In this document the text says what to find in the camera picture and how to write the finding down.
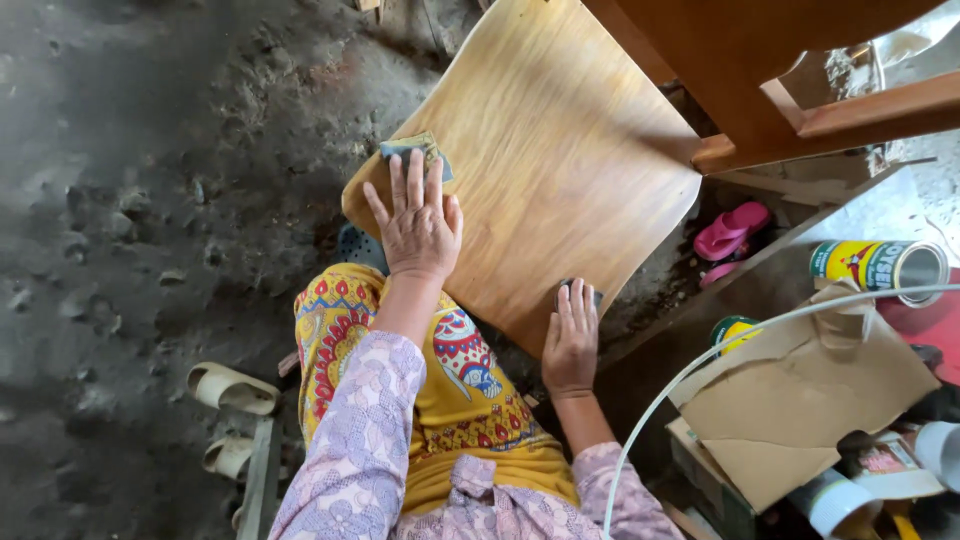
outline concrete floor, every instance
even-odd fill
[[[479,9],[437,4],[455,47]],[[0,539],[231,535],[236,487],[200,459],[252,422],[184,397],[186,373],[276,381],[343,185],[443,67],[421,2],[382,27],[349,0],[0,4]],[[957,135],[932,136],[953,138],[924,193],[960,227]],[[605,343],[693,293],[687,233],[625,288]],[[536,391],[536,364],[484,332]]]

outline green can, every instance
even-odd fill
[[[949,281],[947,254],[932,242],[844,240],[824,242],[810,257],[810,275],[831,282],[851,278],[861,290],[883,290]],[[926,307],[943,293],[901,295],[910,307]]]
[[[720,322],[713,327],[713,331],[710,333],[710,346],[715,347],[719,343],[723,342],[728,337],[733,337],[742,331],[747,331],[754,327],[756,320],[750,319],[748,317],[741,317],[740,315],[731,315],[730,317],[724,317],[720,319]],[[748,333],[747,335],[733,341],[730,345],[724,347],[719,353],[714,355],[714,358],[719,358],[720,356],[729,353],[733,349],[736,349],[740,345],[743,345],[745,341],[754,337],[758,333],[761,333],[763,330],[754,331]]]

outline woman's right hand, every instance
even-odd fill
[[[597,371],[599,318],[593,286],[580,278],[560,287],[557,313],[543,345],[543,384],[553,401],[592,395]]]
[[[443,284],[453,272],[463,237],[464,215],[456,195],[444,197],[444,162],[430,167],[423,185],[423,152],[410,153],[410,169],[403,178],[400,156],[390,157],[390,183],[394,215],[391,216],[376,189],[363,186],[364,195],[380,226],[383,251],[394,280],[411,276]]]

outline white cable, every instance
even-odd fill
[[[686,376],[690,375],[693,370],[697,369],[700,364],[707,361],[716,353],[719,353],[724,347],[730,345],[737,339],[749,335],[755,331],[763,330],[767,327],[774,326],[783,321],[788,321],[790,319],[808,315],[810,313],[816,313],[817,311],[823,311],[824,309],[830,309],[832,307],[844,306],[846,304],[853,304],[860,300],[866,300],[868,298],[887,298],[891,296],[899,296],[901,294],[918,294],[918,293],[932,293],[932,292],[947,292],[947,291],[960,291],[960,284],[949,284],[949,285],[924,285],[919,287],[905,287],[900,289],[885,289],[885,290],[872,290],[867,292],[860,292],[857,294],[852,294],[850,296],[844,296],[840,298],[834,298],[833,300],[827,300],[819,304],[811,304],[810,306],[804,306],[794,311],[787,311],[782,315],[777,315],[771,319],[767,319],[761,323],[753,325],[751,328],[742,331],[741,333],[729,337],[723,340],[720,343],[717,343],[713,347],[709,348],[705,353],[700,355],[697,359],[690,362],[690,365],[686,366],[680,373],[677,374],[677,377],[674,377],[664,388],[661,390],[657,398],[647,407],[646,412],[643,413],[643,416],[640,417],[640,420],[636,423],[633,432],[630,433],[630,437],[627,438],[626,444],[623,445],[623,451],[620,453],[620,457],[616,460],[616,474],[613,476],[613,483],[610,486],[610,493],[607,495],[607,511],[604,514],[603,519],[603,537],[607,540],[610,540],[610,524],[613,517],[613,494],[616,493],[616,485],[620,481],[620,473],[623,471],[623,465],[627,461],[627,452],[630,451],[630,448],[634,446],[634,442],[638,435],[640,435],[640,430],[643,429],[643,426],[647,423],[647,420],[650,419],[650,416],[654,413],[654,410],[663,402],[667,395],[680,384],[681,380],[686,379]]]

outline cardboard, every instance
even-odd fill
[[[673,435],[670,450],[674,463],[709,503],[709,508],[702,508],[701,511],[710,523],[724,538],[756,538],[756,512],[733,487],[713,456],[699,443],[697,435],[686,421],[678,418],[666,428]]]
[[[850,295],[835,283],[810,302]],[[762,512],[839,461],[848,433],[876,433],[940,386],[872,307],[807,315],[761,332],[670,399],[750,505]]]

